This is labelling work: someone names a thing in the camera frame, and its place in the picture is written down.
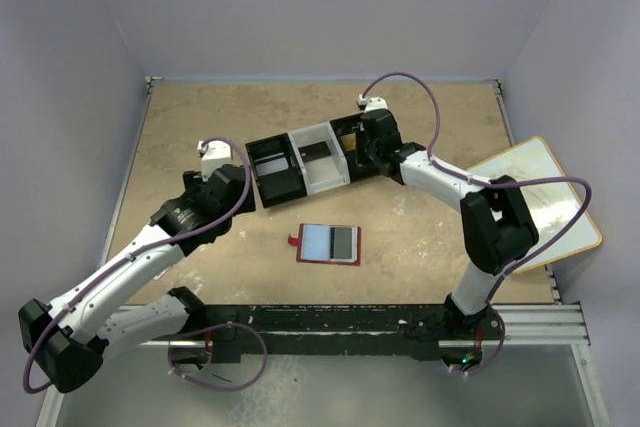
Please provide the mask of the dark grey card in holder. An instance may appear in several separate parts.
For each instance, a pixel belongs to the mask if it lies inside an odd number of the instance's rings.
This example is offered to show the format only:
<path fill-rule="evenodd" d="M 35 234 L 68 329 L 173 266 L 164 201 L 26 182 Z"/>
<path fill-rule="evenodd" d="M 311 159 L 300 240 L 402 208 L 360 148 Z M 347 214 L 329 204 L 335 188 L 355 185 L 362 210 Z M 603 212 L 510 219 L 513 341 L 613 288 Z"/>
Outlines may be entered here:
<path fill-rule="evenodd" d="M 336 261 L 350 261 L 353 258 L 352 227 L 334 226 L 330 229 L 330 258 Z"/>

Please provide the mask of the black card in tray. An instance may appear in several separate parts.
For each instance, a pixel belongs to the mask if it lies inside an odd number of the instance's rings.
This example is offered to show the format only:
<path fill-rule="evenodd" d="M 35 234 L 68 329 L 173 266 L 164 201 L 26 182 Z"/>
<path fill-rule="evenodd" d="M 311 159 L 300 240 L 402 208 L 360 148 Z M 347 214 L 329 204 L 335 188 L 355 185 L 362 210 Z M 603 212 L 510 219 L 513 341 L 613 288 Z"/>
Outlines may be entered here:
<path fill-rule="evenodd" d="M 311 162 L 325 157 L 331 156 L 331 150 L 324 141 L 299 147 L 298 151 L 304 162 Z"/>

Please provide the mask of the wooden framed whiteboard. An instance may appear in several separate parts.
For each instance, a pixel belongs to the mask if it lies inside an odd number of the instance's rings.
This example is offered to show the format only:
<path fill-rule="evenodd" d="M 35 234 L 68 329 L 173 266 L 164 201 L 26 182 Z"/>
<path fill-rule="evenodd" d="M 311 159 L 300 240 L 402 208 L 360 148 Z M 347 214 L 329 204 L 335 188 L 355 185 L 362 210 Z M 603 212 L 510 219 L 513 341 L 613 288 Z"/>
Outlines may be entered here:
<path fill-rule="evenodd" d="M 508 175 L 517 181 L 559 177 L 564 174 L 551 149 L 540 137 L 532 137 L 474 166 L 475 175 L 497 178 Z M 577 213 L 580 199 L 574 187 L 553 183 L 523 189 L 533 221 L 539 231 L 539 243 L 548 242 Z M 585 213 L 554 245 L 515 270 L 517 274 L 559 261 L 598 247 L 602 234 Z"/>

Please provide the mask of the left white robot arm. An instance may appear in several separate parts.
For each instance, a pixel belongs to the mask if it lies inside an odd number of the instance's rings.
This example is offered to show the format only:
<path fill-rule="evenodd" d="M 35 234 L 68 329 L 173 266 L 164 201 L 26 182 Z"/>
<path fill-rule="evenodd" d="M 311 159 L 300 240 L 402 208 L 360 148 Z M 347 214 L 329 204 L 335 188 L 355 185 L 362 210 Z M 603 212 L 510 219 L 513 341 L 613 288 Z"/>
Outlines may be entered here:
<path fill-rule="evenodd" d="M 183 182 L 183 193 L 166 201 L 104 266 L 53 300 L 31 299 L 19 309 L 27 393 L 38 391 L 30 383 L 34 366 L 47 377 L 46 388 L 69 393 L 125 350 L 160 337 L 194 339 L 213 324 L 209 307 L 186 287 L 121 309 L 157 274 L 225 235 L 235 215 L 255 209 L 248 166 L 224 164 L 208 175 L 187 171 Z"/>

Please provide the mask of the black white three-compartment tray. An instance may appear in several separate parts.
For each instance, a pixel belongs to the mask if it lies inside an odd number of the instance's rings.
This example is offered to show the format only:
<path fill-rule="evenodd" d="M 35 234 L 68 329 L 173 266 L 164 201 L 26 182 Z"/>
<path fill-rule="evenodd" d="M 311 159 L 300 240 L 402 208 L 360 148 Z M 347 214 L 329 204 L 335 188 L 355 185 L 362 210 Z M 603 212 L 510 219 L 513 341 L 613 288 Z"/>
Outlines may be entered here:
<path fill-rule="evenodd" d="M 350 115 L 246 143 L 262 205 L 275 207 L 376 176 L 376 168 L 359 166 L 356 150 L 346 152 L 340 140 L 355 133 L 359 119 L 358 114 Z M 304 162 L 298 148 L 321 141 L 328 144 L 331 156 Z M 289 168 L 258 177 L 256 163 L 274 157 L 285 157 Z"/>

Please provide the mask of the white card in tray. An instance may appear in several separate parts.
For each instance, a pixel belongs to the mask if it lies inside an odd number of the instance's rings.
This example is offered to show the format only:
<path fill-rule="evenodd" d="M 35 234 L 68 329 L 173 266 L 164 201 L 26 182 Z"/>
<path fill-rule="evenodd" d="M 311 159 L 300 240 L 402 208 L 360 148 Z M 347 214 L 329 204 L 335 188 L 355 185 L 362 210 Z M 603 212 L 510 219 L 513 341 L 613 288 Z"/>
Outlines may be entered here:
<path fill-rule="evenodd" d="M 258 177 L 271 175 L 277 172 L 286 171 L 289 163 L 285 157 L 274 157 L 269 159 L 261 159 L 255 165 L 256 175 Z"/>

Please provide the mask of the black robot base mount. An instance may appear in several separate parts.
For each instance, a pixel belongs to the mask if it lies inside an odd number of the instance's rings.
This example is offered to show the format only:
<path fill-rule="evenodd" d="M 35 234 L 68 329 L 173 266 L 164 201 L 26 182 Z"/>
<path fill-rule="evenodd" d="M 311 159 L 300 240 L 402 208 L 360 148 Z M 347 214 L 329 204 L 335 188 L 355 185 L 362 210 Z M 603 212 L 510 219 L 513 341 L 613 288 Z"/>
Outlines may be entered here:
<path fill-rule="evenodd" d="M 222 305 L 206 304 L 186 287 L 170 296 L 187 312 L 176 338 L 210 334 L 214 363 L 235 363 L 244 355 L 401 356 L 418 361 L 474 366 L 482 344 L 504 337 L 497 312 L 471 317 L 453 304 Z"/>

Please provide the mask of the red leather card holder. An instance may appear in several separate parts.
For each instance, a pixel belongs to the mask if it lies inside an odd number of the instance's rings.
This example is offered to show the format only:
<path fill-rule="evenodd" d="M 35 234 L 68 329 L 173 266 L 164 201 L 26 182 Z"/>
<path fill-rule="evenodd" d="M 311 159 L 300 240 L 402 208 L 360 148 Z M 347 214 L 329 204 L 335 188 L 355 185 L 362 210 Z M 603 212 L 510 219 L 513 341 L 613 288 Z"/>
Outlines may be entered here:
<path fill-rule="evenodd" d="M 288 245 L 296 248 L 296 261 L 314 264 L 359 265 L 361 263 L 361 228 L 345 226 L 354 229 L 353 258 L 350 261 L 336 261 L 330 258 L 330 229 L 334 226 L 345 225 L 300 224 L 297 235 L 289 235 L 287 239 Z"/>

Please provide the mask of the aluminium frame rail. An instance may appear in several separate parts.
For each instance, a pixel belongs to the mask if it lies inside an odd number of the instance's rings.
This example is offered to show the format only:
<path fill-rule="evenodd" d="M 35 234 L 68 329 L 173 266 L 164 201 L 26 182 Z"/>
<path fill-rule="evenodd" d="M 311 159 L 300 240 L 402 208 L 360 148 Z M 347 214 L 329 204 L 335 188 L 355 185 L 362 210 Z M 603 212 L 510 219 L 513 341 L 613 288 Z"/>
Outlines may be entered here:
<path fill-rule="evenodd" d="M 400 358 L 281 357 L 238 393 L 163 372 L 161 349 L 121 357 L 86 387 L 49 394 L 45 426 L 595 426 L 606 425 L 578 305 L 557 301 L 538 268 L 506 285 L 507 337 L 491 365 L 462 378 Z"/>

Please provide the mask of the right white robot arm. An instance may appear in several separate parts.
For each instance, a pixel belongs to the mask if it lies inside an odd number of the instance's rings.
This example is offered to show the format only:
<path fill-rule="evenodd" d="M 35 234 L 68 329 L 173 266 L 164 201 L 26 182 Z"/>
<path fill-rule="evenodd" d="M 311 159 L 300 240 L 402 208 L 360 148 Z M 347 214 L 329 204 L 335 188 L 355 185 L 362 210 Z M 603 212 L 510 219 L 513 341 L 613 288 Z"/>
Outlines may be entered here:
<path fill-rule="evenodd" d="M 486 309 L 501 274 L 539 241 L 520 187 L 509 176 L 474 177 L 439 161 L 422 145 L 404 142 L 385 108 L 362 113 L 355 134 L 360 163 L 426 192 L 460 214 L 469 265 L 446 298 L 444 323 L 452 336 L 469 337 L 479 328 L 479 313 Z"/>

